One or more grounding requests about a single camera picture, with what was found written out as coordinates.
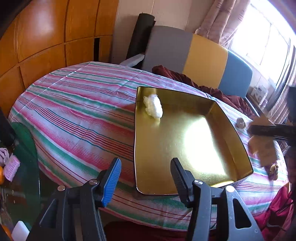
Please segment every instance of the table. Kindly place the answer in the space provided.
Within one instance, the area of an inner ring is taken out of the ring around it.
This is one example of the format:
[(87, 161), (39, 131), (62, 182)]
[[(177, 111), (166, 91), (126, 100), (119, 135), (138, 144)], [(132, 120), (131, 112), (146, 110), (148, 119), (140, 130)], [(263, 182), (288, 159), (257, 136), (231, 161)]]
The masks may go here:
[[(138, 86), (184, 91), (215, 100), (235, 126), (238, 117), (251, 120), (193, 87), (124, 66), (89, 62), (53, 71), (32, 84), (14, 104), (9, 120), (32, 133), (39, 168), (58, 184), (82, 185), (107, 169), (114, 157), (122, 171), (106, 211), (136, 223), (186, 230), (191, 211), (178, 197), (136, 200), (134, 192), (134, 108)], [(270, 181), (248, 150), (246, 130), (236, 129), (250, 157), (254, 174), (236, 187), (253, 214), (267, 209), (287, 181), (279, 150), (279, 178)]]
[(21, 165), (12, 182), (5, 180), (1, 186), (2, 222), (10, 228), (22, 220), (31, 229), (38, 217), (41, 202), (37, 151), (30, 131), (21, 123), (11, 123), (16, 133), (13, 154)]

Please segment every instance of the gold tray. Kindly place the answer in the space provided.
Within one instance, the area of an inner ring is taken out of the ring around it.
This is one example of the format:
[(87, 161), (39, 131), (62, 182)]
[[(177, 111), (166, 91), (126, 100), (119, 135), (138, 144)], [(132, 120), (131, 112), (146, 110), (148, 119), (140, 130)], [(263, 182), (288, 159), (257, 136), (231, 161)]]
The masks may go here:
[[(143, 97), (157, 94), (161, 119), (145, 111)], [(136, 188), (145, 195), (174, 195), (170, 161), (212, 187), (222, 187), (253, 173), (236, 130), (210, 99), (159, 88), (138, 87), (135, 110)]]

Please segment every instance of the wooden wardrobe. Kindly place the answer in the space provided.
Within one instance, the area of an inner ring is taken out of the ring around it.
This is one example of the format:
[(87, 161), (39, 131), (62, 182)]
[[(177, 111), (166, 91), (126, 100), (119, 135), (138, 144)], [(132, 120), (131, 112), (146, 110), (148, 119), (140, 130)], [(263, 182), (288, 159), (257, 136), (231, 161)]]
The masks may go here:
[(0, 107), (8, 116), (40, 77), (88, 61), (109, 62), (119, 0), (32, 0), (0, 40)]

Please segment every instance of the white crumpled paper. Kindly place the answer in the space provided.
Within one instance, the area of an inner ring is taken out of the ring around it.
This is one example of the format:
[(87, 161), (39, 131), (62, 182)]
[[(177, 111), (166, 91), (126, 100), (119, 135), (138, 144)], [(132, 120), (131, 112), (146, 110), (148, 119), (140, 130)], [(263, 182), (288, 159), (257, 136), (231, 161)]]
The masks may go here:
[(148, 97), (144, 96), (144, 104), (146, 105), (146, 112), (155, 119), (163, 116), (163, 109), (157, 95), (151, 94)]

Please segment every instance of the window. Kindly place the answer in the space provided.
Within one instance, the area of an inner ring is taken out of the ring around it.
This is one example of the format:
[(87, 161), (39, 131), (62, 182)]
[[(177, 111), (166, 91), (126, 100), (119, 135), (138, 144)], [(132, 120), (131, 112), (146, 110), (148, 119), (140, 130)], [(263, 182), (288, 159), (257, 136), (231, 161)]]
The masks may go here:
[(268, 0), (251, 0), (229, 49), (276, 87), (286, 69), (294, 38), (289, 24)]

